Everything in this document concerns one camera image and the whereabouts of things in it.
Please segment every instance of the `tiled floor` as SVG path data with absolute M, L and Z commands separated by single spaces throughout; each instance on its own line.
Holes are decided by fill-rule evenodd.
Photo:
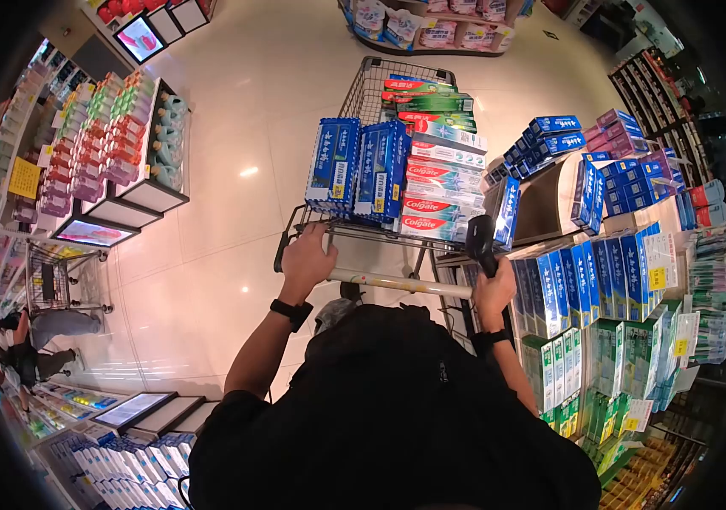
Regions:
M 106 263 L 85 267 L 86 297 L 115 310 L 105 316 L 104 332 L 55 341 L 61 349 L 82 348 L 87 370 L 70 382 L 220 397 L 235 353 L 283 281 L 272 260 L 292 209 L 302 203 L 317 121 L 337 114 L 359 62 L 373 53 L 350 36 L 334 2 L 223 0 L 209 26 L 148 63 L 147 71 L 194 109 L 191 200 L 113 250 Z M 477 98 L 491 159 L 532 117 L 575 114 L 593 122 L 623 107 L 606 76 L 613 56 L 541 5 L 518 22 L 511 49 L 498 59 L 402 60 L 454 72 L 460 90 Z M 240 175 L 250 168 L 257 171 Z M 337 245 L 338 266 L 349 269 L 399 275 L 415 257 L 399 246 L 351 239 Z M 429 263 L 421 277 L 432 279 Z M 309 301 L 319 309 L 338 287 L 325 283 Z M 367 302 L 425 304 L 444 322 L 435 296 L 365 290 Z M 275 398 L 302 362 L 312 327 L 310 320 L 290 339 L 272 385 Z

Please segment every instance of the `hand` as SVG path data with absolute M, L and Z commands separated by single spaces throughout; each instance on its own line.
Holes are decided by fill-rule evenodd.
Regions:
M 482 329 L 490 333 L 505 329 L 505 321 L 501 312 L 513 299 L 516 291 L 511 261 L 501 255 L 498 255 L 496 260 L 499 262 L 496 277 L 488 278 L 483 272 L 480 272 L 476 280 L 476 291 L 473 294 L 476 310 L 482 321 Z
M 328 278 L 328 274 L 337 263 L 337 247 L 328 245 L 323 251 L 323 234 L 328 225 L 310 223 L 303 230 L 301 237 L 284 248 L 284 257 L 280 262 L 284 270 L 284 288 L 279 299 L 287 304 L 300 304 L 315 285 Z

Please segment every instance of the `black shirt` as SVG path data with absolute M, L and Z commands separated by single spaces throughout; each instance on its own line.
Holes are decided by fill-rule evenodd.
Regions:
M 190 473 L 196 510 L 594 510 L 601 492 L 581 449 L 443 327 L 375 305 L 312 339 L 274 405 L 245 391 L 225 395 Z

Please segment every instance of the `sneaker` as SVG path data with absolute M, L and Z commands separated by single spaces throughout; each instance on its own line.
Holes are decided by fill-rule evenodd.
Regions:
M 85 359 L 82 357 L 82 351 L 79 348 L 70 349 L 74 353 L 74 363 L 76 364 L 77 372 L 85 372 Z

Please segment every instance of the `person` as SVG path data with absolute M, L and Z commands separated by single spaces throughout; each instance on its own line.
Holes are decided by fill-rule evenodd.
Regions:
M 323 250 L 325 232 L 308 224 L 284 250 L 278 299 L 236 355 L 190 454 L 195 509 L 597 508 L 592 462 L 539 419 L 506 340 L 515 280 L 505 258 L 475 289 L 479 357 L 424 307 L 345 307 L 319 325 L 288 391 L 264 400 L 309 293 L 337 260 L 337 248 Z

